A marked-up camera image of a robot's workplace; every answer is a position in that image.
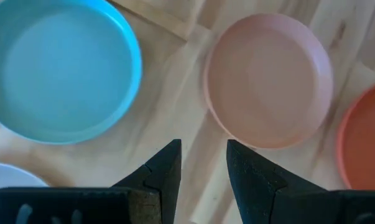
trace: wooden surface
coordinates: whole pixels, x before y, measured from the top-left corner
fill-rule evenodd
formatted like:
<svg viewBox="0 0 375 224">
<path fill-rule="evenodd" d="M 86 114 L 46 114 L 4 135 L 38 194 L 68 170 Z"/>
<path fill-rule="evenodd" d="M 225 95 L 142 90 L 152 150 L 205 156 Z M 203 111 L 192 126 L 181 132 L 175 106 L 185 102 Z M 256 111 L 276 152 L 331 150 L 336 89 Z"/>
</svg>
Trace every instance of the wooden surface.
<svg viewBox="0 0 375 224">
<path fill-rule="evenodd" d="M 251 14 L 278 12 L 303 22 L 327 49 L 335 92 L 329 115 L 312 138 L 293 148 L 259 152 L 322 187 L 343 188 L 335 131 L 352 101 L 375 84 L 375 0 L 141 1 L 187 24 L 191 33 L 184 41 L 124 12 L 144 57 L 141 90 L 128 114 L 102 136 L 71 146 L 37 144 L 0 128 L 1 162 L 54 186 L 105 187 L 180 138 L 183 169 L 175 222 L 241 223 L 226 169 L 228 136 L 205 106 L 200 73 L 207 50 L 229 25 Z"/>
</svg>

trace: pink plate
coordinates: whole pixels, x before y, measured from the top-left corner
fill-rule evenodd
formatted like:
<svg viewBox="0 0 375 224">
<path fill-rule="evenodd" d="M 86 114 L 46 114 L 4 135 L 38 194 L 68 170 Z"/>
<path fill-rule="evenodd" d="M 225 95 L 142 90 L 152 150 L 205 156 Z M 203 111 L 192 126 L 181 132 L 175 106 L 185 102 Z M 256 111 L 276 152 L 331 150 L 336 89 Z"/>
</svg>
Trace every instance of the pink plate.
<svg viewBox="0 0 375 224">
<path fill-rule="evenodd" d="M 248 146 L 297 144 L 330 107 L 330 60 L 312 32 L 293 18 L 257 14 L 233 24 L 209 54 L 208 106 L 220 126 Z"/>
</svg>

